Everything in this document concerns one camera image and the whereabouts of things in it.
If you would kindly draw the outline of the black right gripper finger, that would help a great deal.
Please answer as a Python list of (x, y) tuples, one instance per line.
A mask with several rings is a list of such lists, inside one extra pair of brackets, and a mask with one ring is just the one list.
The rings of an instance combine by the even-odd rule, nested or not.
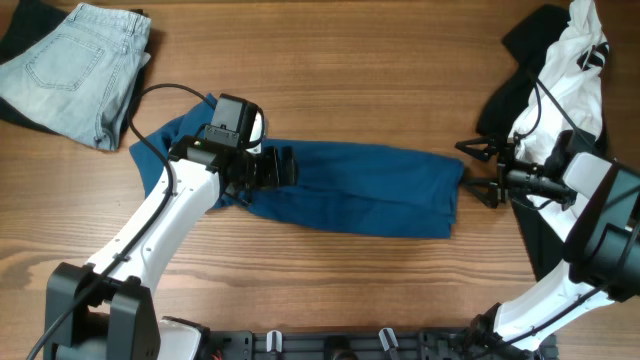
[(462, 187), (475, 196), (487, 208), (495, 209), (499, 205), (499, 183), (496, 178), (464, 177)]
[(495, 135), (481, 136), (470, 140), (458, 141), (455, 148), (477, 160), (488, 162), (500, 151), (500, 138)]

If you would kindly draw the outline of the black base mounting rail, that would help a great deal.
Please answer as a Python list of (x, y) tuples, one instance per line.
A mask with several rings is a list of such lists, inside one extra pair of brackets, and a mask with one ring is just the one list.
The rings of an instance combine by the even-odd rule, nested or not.
[(416, 332), (384, 328), (364, 333), (298, 334), (278, 330), (258, 334), (216, 331), (210, 334), (210, 343), (205, 349), (205, 359), (220, 360), (559, 359), (553, 335), (533, 351), (513, 346), (490, 350), (481, 340), (472, 343), (469, 331), (462, 328), (427, 328)]

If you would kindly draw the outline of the dark blue shirt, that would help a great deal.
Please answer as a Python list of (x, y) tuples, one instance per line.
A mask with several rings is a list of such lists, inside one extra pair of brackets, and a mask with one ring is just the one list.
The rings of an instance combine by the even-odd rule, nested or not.
[(456, 221), (463, 163), (383, 145), (251, 138), (292, 149), (294, 186), (224, 196), (217, 207), (244, 207), (274, 221), (317, 230), (405, 238), (444, 238)]

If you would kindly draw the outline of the black garment at right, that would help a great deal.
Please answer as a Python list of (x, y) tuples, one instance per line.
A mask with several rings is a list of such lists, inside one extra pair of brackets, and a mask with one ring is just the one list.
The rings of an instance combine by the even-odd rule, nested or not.
[[(518, 114), (528, 105), (546, 49), (559, 38), (568, 20), (569, 7), (543, 5), (503, 37), (502, 43), (516, 60), (518, 68), (489, 98), (476, 125), (477, 133), (511, 140), (508, 133)], [(602, 154), (606, 153), (606, 125), (598, 144)]]

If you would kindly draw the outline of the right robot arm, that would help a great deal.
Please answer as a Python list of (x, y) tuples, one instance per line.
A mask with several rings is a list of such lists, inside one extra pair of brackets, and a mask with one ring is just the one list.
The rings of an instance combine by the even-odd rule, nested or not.
[(494, 305), (458, 336), (464, 359), (532, 359), (557, 330), (587, 312), (639, 293), (639, 175), (601, 158), (594, 137), (564, 131), (543, 165), (515, 156), (521, 137), (484, 136), (456, 149), (481, 161), (498, 158), (495, 179), (465, 187), (488, 188), (494, 207), (517, 192), (557, 200), (576, 216), (556, 267), (520, 297)]

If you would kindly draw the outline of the white shirt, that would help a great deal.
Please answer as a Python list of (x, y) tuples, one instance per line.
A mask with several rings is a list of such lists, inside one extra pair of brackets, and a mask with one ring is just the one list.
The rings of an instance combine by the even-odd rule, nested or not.
[(566, 27), (546, 49), (528, 105), (508, 133), (516, 159), (542, 165), (545, 178), (577, 194), (571, 206), (547, 204), (546, 195), (527, 197), (562, 240), (608, 168), (596, 157), (603, 153), (601, 72), (609, 53), (595, 2), (573, 1)]

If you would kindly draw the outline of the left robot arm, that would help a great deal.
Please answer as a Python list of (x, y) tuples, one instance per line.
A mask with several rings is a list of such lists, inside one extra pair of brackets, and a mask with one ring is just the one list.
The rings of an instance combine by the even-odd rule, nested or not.
[(291, 148), (264, 147), (262, 109), (221, 95), (211, 119), (161, 154), (163, 172), (131, 219), (83, 266), (61, 263), (47, 284), (46, 359), (214, 359), (208, 328), (158, 318), (153, 296), (196, 222), (229, 190), (291, 186)]

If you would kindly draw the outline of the light blue folded jeans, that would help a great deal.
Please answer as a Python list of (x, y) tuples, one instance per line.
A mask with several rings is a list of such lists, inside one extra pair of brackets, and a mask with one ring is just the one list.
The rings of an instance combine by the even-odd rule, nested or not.
[(1, 99), (59, 135), (115, 151), (136, 79), (150, 60), (151, 25), (134, 11), (80, 3), (1, 66)]

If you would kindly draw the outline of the black folded garment under jeans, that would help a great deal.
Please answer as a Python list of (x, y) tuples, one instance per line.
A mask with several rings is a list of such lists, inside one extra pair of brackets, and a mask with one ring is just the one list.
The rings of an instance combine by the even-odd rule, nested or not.
[[(1, 39), (1, 63), (4, 64), (24, 53), (55, 30), (68, 13), (39, 0), (20, 0), (11, 23)], [(44, 125), (28, 119), (4, 99), (1, 100), (1, 119), (17, 126), (56, 134)]]

